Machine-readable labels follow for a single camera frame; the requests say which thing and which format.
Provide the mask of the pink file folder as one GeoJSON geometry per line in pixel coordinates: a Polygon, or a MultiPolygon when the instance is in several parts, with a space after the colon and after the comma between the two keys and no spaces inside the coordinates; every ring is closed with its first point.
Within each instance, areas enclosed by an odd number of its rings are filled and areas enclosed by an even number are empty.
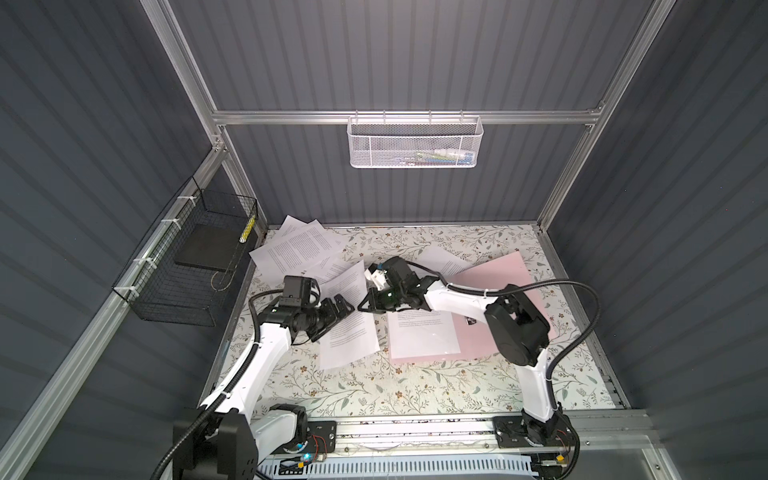
{"type": "MultiPolygon", "coordinates": [[[[392,275],[396,282],[415,281],[424,279],[426,275],[436,277],[438,272],[428,269],[422,265],[412,266],[402,258],[393,257],[385,262],[389,262],[395,268],[392,275]]],[[[472,266],[452,277],[446,278],[465,288],[496,290],[502,289],[509,284],[515,286],[524,286],[533,282],[531,274],[526,268],[522,255],[514,252],[486,263],[472,266]]],[[[487,325],[483,318],[477,320],[475,325],[468,325],[465,314],[451,314],[453,317],[456,334],[458,337],[461,352],[443,357],[425,357],[421,359],[408,359],[405,361],[395,361],[389,359],[393,364],[433,362],[445,360],[472,360],[494,355],[498,352],[497,344],[492,335],[492,328],[487,325]]]]}

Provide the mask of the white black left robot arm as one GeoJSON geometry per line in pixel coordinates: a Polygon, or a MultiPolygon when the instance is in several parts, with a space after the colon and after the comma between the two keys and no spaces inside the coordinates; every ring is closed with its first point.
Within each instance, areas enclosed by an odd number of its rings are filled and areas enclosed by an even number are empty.
{"type": "Polygon", "coordinates": [[[263,479],[260,466],[268,456],[286,444],[306,442],[305,408],[278,404],[254,420],[257,400],[299,333],[316,342],[356,309],[341,294],[322,297],[315,279],[300,276],[252,295],[247,305],[254,327],[249,345],[214,391],[175,422],[173,444],[152,478],[169,472],[175,479],[263,479]],[[264,297],[270,303],[253,309],[264,297]]]}

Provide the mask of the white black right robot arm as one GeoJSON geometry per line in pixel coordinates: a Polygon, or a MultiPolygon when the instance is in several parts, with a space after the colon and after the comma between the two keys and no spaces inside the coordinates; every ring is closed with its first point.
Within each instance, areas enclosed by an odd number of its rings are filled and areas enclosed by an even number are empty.
{"type": "Polygon", "coordinates": [[[502,289],[479,289],[452,283],[395,256],[364,271],[371,283],[357,310],[384,314],[401,310],[445,311],[488,325],[499,353],[515,365],[523,410],[518,430],[534,445],[545,445],[558,430],[562,410],[554,399],[547,373],[550,322],[527,295],[545,281],[502,289]]]}

